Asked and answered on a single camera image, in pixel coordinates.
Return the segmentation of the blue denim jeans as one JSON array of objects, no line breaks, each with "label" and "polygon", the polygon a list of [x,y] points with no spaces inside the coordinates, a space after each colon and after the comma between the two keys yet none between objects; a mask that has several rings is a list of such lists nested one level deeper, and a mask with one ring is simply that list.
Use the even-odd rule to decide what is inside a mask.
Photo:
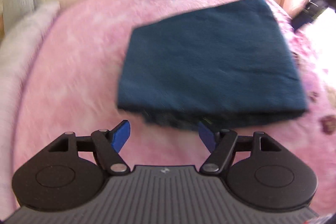
[{"label": "blue denim jeans", "polygon": [[117,107],[163,126],[221,129],[298,118],[307,99],[266,0],[240,0],[135,28]]}]

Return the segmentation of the pink rose blanket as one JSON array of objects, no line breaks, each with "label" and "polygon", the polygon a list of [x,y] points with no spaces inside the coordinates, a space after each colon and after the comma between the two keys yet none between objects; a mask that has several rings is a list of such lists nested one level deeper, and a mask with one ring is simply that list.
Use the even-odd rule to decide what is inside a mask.
[{"label": "pink rose blanket", "polygon": [[[131,123],[121,154],[130,165],[199,166],[208,151],[192,131],[146,124],[116,108],[131,29],[198,8],[238,0],[82,0],[58,14],[31,65],[17,114],[13,172],[66,131],[89,135]],[[263,130],[313,168],[318,189],[312,202],[321,214],[335,211],[335,62],[315,52],[314,35],[294,34],[288,14],[268,0],[303,75],[309,111]]]}]

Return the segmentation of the white striped quilt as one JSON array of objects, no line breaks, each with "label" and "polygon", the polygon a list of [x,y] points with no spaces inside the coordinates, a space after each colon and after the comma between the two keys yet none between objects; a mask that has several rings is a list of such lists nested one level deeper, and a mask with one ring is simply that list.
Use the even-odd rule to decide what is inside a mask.
[{"label": "white striped quilt", "polygon": [[11,190],[17,114],[31,65],[57,18],[59,2],[47,2],[24,16],[1,42],[1,219],[15,209]]}]

